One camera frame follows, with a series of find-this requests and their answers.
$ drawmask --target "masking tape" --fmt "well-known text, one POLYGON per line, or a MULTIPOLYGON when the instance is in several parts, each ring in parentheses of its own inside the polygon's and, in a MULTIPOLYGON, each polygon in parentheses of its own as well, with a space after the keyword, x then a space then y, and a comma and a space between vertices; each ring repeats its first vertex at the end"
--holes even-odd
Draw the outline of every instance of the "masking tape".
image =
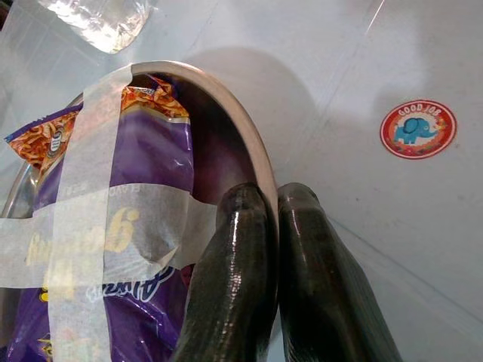
MULTIPOLYGON (((95 193, 72 202, 90 204, 91 197, 95 193)), ((46 285, 55 207, 43 207, 31 219, 0 219, 0 286, 46 285)), ((163 265, 179 269, 196 263, 215 233, 216 212, 216 206, 171 186, 133 183, 111 187, 103 284, 149 280, 163 265)), ((102 247, 95 240, 99 232, 72 233, 68 245, 57 245, 57 256, 63 259, 67 254, 100 252, 102 247)), ((77 283, 89 285, 81 280, 77 283)))
POLYGON ((85 89, 84 106, 63 159, 46 276, 56 362, 111 361, 104 301, 89 300, 87 291, 102 290, 112 158, 122 90, 131 81, 131 66, 127 66, 85 89), (69 191, 79 181, 85 187, 73 198, 69 191), (64 253, 76 235, 90 235, 91 250, 64 253))

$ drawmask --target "stainless steel bowl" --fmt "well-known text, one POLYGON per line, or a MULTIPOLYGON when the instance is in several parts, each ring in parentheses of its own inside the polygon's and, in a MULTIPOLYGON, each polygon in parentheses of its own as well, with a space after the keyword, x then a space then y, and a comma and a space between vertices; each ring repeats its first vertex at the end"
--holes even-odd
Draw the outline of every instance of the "stainless steel bowl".
MULTIPOLYGON (((140 75, 156 74, 176 85, 178 99, 188 110, 192 125, 195 187, 193 196, 216 204, 230 187, 256 183, 268 201, 275 236, 278 231, 277 192, 265 147, 240 102, 217 79, 193 66, 177 62, 139 63, 132 66, 133 83, 140 75)), ((82 95, 70 104, 82 101, 82 95)), ((32 215, 37 172, 25 163, 11 188, 2 217, 32 215)), ((0 288, 0 347, 14 326, 19 290, 0 288)))

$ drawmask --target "purple snack packet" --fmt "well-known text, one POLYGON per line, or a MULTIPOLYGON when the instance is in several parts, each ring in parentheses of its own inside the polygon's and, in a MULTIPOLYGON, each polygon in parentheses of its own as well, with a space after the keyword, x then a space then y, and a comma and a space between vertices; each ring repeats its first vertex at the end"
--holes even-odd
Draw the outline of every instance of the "purple snack packet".
MULTIPOLYGON (((191 193, 194 174, 188 114, 172 97, 170 84, 154 81, 152 90, 127 87, 123 91, 110 186, 150 183, 191 193)), ((81 107, 57 112, 36 122, 35 126, 48 122, 60 124, 59 115, 71 115, 81 107)), ((66 125, 64 122, 59 127, 66 129, 66 125)), ((10 135, 8 142, 15 141, 18 133, 10 135)), ((60 143, 58 148, 65 151, 66 145, 63 147, 60 143)), ((59 155, 55 155, 55 159, 49 157, 47 153, 35 157, 37 162, 43 160, 42 166, 47 162, 48 167, 40 167, 34 210, 53 204, 57 199, 63 159, 59 155)), ((188 283, 186 271, 167 267, 149 281, 103 285, 114 362, 168 361, 183 322, 188 283)), ((26 289, 20 298, 7 361, 51 360, 48 291, 26 289)))

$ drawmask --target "plastic wrapper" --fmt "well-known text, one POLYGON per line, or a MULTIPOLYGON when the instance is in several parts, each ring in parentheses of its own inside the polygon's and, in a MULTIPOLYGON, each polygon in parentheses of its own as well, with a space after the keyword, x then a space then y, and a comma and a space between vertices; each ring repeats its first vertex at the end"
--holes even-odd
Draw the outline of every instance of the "plastic wrapper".
POLYGON ((139 34, 152 10, 150 0, 38 0, 97 49, 117 53, 139 34))
MULTIPOLYGON (((153 77, 146 78, 145 83, 149 86, 129 86, 122 92, 110 186, 147 183, 191 192, 193 166, 188 113, 175 100, 170 84, 153 77)), ((35 210, 57 199, 63 155, 81 108, 79 105, 59 111, 6 139, 40 171, 35 210)), ((152 241, 146 241, 146 245, 150 244, 152 241)), ((148 281, 103 285, 113 361, 168 360, 183 321, 190 270, 191 267, 183 272, 167 267, 148 281)), ((88 299, 96 298, 95 290, 92 293, 87 295, 88 299)), ((49 332, 48 290, 24 290, 16 329, 8 346, 8 360, 51 360, 49 332)))

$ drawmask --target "snack packet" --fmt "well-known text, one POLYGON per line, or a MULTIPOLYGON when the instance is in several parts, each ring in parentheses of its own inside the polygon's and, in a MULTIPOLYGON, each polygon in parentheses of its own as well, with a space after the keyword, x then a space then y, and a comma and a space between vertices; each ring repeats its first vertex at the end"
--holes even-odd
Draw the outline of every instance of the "snack packet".
MULTIPOLYGON (((157 184, 191 193, 188 112, 174 98, 171 84, 154 77, 143 82, 147 86, 128 86, 122 92, 110 186, 157 184)), ((82 104, 56 112, 6 138, 20 157, 39 169, 34 212, 57 200, 63 156, 81 109, 82 104)), ((146 240, 148 249, 150 244, 153 240, 146 240)), ((149 281, 103 285, 114 362, 168 361, 183 322, 186 274, 167 267, 149 281)), ((23 360, 52 360, 44 288, 24 290, 20 299, 8 361, 23 360)))

